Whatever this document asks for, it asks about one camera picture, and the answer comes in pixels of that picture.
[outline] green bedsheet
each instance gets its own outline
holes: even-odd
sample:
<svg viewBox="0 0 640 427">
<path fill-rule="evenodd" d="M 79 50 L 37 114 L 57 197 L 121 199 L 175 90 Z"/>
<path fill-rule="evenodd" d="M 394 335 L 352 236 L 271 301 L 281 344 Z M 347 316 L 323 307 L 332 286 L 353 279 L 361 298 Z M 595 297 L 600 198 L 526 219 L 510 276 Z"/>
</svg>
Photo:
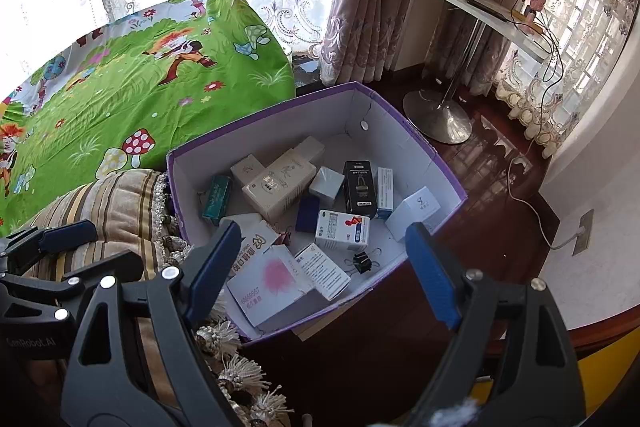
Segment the green bedsheet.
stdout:
<svg viewBox="0 0 640 427">
<path fill-rule="evenodd" d="M 110 172 L 165 170 L 173 147 L 294 95 L 244 0 L 172 0 L 99 28 L 0 104 L 0 236 Z"/>
</svg>

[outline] green tissue package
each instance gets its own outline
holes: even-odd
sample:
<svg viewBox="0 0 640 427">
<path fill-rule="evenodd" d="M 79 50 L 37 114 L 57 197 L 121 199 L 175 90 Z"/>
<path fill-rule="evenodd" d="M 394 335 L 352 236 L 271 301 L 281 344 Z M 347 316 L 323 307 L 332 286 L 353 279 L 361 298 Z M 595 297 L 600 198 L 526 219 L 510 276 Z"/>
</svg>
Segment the green tissue package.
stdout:
<svg viewBox="0 0 640 427">
<path fill-rule="evenodd" d="M 229 176 L 213 176 L 202 217 L 207 217 L 214 225 L 218 226 L 220 219 L 225 216 L 230 194 L 231 178 Z"/>
</svg>

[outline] table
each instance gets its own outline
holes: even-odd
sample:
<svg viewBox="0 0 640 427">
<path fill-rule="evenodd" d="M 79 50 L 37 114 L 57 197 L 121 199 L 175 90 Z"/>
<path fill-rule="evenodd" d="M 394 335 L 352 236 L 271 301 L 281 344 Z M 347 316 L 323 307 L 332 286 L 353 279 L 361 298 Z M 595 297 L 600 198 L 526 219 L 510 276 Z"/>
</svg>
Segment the table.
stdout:
<svg viewBox="0 0 640 427">
<path fill-rule="evenodd" d="M 487 26 L 516 44 L 539 64 L 543 64 L 548 59 L 549 53 L 545 51 L 548 44 L 540 36 L 529 37 L 513 23 L 500 20 L 484 10 L 471 6 L 466 0 L 445 1 L 475 17 L 474 28 L 469 35 L 445 94 L 425 89 L 412 91 L 407 93 L 402 100 L 402 108 L 409 121 L 423 134 L 442 143 L 457 144 L 466 141 L 471 135 L 471 121 L 460 104 L 453 100 L 453 96 L 478 47 L 482 32 Z M 495 1 L 476 1 L 501 13 L 505 18 L 511 19 L 509 10 Z"/>
</svg>

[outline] wall outlet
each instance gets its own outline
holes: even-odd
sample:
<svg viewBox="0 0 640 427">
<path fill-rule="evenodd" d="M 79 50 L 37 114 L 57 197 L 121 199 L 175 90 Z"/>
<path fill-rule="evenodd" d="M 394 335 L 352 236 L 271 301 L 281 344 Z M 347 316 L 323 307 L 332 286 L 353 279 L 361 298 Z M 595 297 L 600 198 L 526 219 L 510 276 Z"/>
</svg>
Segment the wall outlet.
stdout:
<svg viewBox="0 0 640 427">
<path fill-rule="evenodd" d="M 572 255 L 578 255 L 580 252 L 589 248 L 591 229 L 593 228 L 593 213 L 594 210 L 592 208 L 580 218 L 580 226 L 584 227 L 584 232 L 575 240 L 574 253 Z"/>
</svg>

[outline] barcode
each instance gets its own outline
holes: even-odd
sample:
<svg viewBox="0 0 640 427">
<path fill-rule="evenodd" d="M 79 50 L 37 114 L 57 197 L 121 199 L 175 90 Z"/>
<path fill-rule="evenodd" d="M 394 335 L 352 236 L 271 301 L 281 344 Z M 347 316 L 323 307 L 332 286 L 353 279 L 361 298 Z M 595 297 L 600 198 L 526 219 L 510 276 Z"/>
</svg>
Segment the barcode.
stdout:
<svg viewBox="0 0 640 427">
<path fill-rule="evenodd" d="M 335 231 L 338 228 L 338 214 L 329 212 L 329 223 L 326 226 L 327 237 L 335 238 Z"/>
</svg>

